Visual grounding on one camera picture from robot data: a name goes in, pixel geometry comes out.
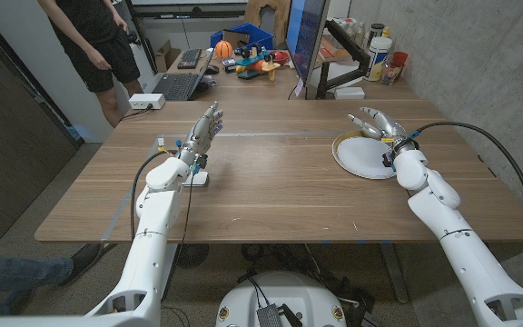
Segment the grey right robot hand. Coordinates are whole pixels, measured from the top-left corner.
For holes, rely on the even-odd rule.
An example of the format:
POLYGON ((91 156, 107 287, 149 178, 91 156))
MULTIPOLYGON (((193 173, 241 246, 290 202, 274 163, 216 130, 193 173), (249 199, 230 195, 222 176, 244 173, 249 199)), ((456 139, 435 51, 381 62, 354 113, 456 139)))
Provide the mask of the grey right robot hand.
POLYGON ((370 107, 361 107, 360 111, 369 115, 374 120, 374 124, 369 124, 353 114, 348 114, 348 118, 367 137, 383 142, 396 155, 410 150, 419 150, 419 144, 408 135, 401 124, 390 116, 370 107))

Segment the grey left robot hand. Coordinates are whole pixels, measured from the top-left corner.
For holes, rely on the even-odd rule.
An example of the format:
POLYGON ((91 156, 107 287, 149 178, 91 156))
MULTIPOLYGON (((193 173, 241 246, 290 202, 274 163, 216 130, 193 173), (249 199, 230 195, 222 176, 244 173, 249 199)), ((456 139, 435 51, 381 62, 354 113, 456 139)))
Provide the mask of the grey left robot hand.
POLYGON ((213 102, 190 129, 175 157, 187 165, 193 165, 200 156, 205 155, 213 138, 222 129, 222 117, 223 110, 219 110, 218 103, 213 102))

